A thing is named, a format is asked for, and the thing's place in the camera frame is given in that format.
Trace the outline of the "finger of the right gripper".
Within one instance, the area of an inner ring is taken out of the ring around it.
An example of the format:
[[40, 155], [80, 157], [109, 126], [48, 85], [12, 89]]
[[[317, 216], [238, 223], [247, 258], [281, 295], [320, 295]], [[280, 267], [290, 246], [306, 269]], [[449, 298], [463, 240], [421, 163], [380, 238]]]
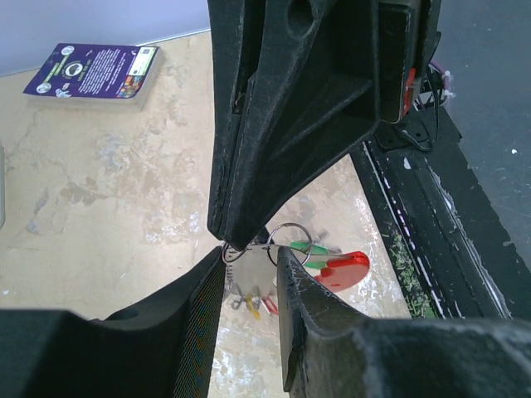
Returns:
[[236, 104], [246, 93], [249, 61], [245, 39], [252, 32], [256, 7], [251, 1], [210, 1], [215, 132], [208, 207], [208, 230], [225, 237], [225, 208], [232, 156], [241, 111]]

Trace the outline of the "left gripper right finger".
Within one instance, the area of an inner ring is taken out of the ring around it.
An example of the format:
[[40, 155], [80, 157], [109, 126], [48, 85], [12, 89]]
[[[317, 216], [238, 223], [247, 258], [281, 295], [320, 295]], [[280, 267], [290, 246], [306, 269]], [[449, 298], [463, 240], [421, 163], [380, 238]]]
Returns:
[[292, 397], [527, 397], [530, 325], [499, 318], [370, 318], [316, 282], [287, 247], [277, 292]]

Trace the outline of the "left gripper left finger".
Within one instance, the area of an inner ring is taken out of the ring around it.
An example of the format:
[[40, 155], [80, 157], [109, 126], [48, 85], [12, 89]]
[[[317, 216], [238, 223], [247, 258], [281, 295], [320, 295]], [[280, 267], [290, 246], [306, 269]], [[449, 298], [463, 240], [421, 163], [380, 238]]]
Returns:
[[225, 282], [221, 251], [108, 318], [1, 313], [4, 397], [205, 397]]

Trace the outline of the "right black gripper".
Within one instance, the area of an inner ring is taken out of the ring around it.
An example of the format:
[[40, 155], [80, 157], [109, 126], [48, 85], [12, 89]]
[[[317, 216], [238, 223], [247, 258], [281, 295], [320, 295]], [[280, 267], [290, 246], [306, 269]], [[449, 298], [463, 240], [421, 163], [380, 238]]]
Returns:
[[244, 249], [298, 191], [420, 94], [441, 3], [269, 1], [223, 211]]

